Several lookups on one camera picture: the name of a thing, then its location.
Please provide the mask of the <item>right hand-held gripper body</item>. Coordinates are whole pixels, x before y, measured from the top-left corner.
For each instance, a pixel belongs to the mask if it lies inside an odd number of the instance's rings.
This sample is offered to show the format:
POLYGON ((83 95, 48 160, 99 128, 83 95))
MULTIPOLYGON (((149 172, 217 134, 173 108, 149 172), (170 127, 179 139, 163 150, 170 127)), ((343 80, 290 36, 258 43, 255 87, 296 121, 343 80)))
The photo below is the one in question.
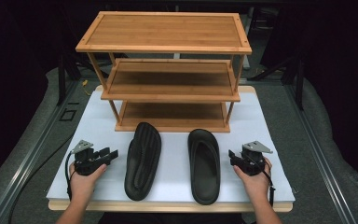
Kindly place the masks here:
POLYGON ((244 159, 244 172, 253 176, 260 174, 265 167, 264 153, 271 153, 272 150, 259 141, 253 141, 242 145, 241 156, 244 159))

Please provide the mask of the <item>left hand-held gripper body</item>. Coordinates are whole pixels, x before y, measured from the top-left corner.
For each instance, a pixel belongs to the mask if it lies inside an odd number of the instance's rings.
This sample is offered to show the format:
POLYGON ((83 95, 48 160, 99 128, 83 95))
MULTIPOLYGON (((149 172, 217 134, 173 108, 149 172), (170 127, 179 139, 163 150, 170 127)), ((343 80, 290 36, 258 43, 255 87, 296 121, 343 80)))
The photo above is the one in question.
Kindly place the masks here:
POLYGON ((105 156, 100 156, 99 151, 95 151, 93 144, 80 140, 71 153, 75 156, 75 170, 80 175, 91 175, 102 164, 109 165, 111 161, 106 160, 105 156))

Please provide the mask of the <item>black flip-flop slipper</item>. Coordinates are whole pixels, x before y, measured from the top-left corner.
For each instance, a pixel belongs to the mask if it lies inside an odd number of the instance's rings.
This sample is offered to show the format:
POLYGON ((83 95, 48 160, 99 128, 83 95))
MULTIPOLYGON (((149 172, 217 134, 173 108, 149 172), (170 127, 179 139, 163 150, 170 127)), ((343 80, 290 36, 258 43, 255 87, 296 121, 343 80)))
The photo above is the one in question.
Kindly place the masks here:
POLYGON ((221 183, 220 152, 217 140, 207 130, 193 130, 187 138, 190 184, 194 200, 202 205, 214 203, 221 183))
POLYGON ((134 201, 143 200, 151 190, 158 169, 161 138, 158 130, 140 122, 130 142, 124 189, 134 201))

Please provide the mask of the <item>three-tier wooden shoe rack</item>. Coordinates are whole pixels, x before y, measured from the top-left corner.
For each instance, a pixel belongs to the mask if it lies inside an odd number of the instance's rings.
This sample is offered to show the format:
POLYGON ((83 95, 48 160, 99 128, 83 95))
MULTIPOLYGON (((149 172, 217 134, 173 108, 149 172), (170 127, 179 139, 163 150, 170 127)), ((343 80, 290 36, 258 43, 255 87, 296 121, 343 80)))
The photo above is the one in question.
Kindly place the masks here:
POLYGON ((161 132, 227 133, 240 100, 243 60, 252 52, 236 13, 102 11, 76 45, 96 63, 116 131, 148 122, 161 132))

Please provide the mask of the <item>person's left hand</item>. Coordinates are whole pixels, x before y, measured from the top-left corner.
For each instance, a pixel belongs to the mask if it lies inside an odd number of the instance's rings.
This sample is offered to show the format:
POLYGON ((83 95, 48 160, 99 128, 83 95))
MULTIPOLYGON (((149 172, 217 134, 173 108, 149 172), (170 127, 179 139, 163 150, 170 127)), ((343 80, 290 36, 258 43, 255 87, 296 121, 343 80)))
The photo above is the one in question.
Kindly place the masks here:
POLYGON ((94 191, 97 180, 106 171, 107 165, 102 164, 91 175, 80 175, 75 170, 75 165, 70 165, 70 188, 72 191, 71 201, 76 203, 87 203, 94 191))

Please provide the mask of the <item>person's right hand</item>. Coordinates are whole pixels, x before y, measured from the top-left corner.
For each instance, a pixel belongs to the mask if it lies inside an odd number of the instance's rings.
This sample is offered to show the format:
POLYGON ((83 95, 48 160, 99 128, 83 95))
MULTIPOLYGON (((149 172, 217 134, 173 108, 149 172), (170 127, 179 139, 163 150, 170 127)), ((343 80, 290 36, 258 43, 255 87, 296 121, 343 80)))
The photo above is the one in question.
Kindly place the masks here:
POLYGON ((270 169, 272 167, 270 161, 265 159, 266 165, 264 173, 249 176, 245 174, 238 166, 234 165, 233 170, 242 181, 245 191, 249 196, 251 203, 259 205, 261 203, 269 204, 269 179, 270 169))

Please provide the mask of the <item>white foam board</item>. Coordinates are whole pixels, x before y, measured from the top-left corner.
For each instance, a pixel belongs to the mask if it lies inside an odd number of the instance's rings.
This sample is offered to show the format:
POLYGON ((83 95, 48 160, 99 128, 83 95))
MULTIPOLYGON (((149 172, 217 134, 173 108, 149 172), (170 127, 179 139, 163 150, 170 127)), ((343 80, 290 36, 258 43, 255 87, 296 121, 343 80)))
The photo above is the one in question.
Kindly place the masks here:
MULTIPOLYGON (((254 140, 270 149, 266 157, 272 162, 272 181, 275 188, 275 203, 292 203, 295 196, 285 176, 279 154, 275 148, 264 118, 258 96, 254 91, 242 92, 241 100, 234 105, 228 133, 216 133, 221 160, 220 203, 247 202, 248 195, 242 182, 234 173, 228 152, 241 152, 244 144, 254 140)), ((100 150, 110 147, 118 151, 118 157, 107 167, 98 180, 92 199, 96 202, 127 202, 130 198, 124 190, 127 152, 133 138, 132 132, 116 132, 116 120, 110 105, 95 91, 89 98, 83 116, 69 148, 81 140, 93 144, 100 150)), ((161 154, 154 183, 144 201, 146 203, 192 203, 190 187, 189 156, 187 149, 188 132, 162 133, 161 154)))

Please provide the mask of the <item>black metal stand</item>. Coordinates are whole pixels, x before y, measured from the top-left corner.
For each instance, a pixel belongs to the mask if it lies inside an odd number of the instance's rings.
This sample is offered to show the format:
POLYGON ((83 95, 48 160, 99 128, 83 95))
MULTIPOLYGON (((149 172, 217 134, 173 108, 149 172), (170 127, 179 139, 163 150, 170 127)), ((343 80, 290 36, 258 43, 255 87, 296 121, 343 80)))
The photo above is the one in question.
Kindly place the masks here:
POLYGON ((283 75, 281 77, 281 83, 283 85, 293 85, 295 102, 300 110, 303 109, 302 104, 302 95, 303 95, 303 84, 304 84, 304 65, 302 60, 297 56, 289 57, 282 62, 273 65, 271 68, 262 72, 255 77, 252 77, 252 80, 261 80, 272 73, 276 72, 280 68, 285 68, 283 75))
POLYGON ((76 65, 76 57, 74 54, 62 54, 58 59, 58 82, 59 82, 59 98, 57 105, 61 105, 66 97, 66 80, 68 75, 72 80, 79 80, 81 75, 76 65))

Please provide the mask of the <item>aluminium floor rail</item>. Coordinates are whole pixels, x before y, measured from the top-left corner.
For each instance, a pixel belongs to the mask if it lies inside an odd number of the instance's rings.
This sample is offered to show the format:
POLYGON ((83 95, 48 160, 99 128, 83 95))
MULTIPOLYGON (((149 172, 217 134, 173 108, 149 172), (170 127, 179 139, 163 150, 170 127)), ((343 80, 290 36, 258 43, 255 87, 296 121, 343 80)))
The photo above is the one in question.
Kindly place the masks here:
POLYGON ((59 216, 48 208, 47 193, 86 100, 78 81, 67 84, 61 105, 56 103, 55 90, 48 88, 42 105, 0 169, 0 224, 45 224, 59 216))
POLYGON ((296 101, 295 89, 292 86, 284 86, 284 89, 289 97, 289 100, 291 101, 292 107, 299 117, 306 136, 310 141, 311 153, 321 173, 324 184, 337 210, 342 224, 357 224, 357 221, 355 220, 353 213, 342 193, 341 187, 339 186, 337 179, 322 151, 319 141, 317 140, 317 137, 311 128, 306 113, 300 109, 298 102, 296 101))

